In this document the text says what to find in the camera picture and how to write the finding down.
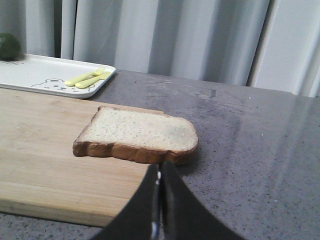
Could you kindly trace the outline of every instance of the white tray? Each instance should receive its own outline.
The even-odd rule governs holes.
[[[111,75],[83,89],[65,85],[65,81],[97,68],[105,68]],[[115,71],[108,65],[25,54],[22,60],[0,60],[0,87],[85,99],[94,95]]]

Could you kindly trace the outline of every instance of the slice of bread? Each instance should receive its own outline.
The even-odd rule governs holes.
[[[73,143],[76,157],[114,157],[154,164],[188,162],[198,145],[194,126],[161,113],[100,106]]]

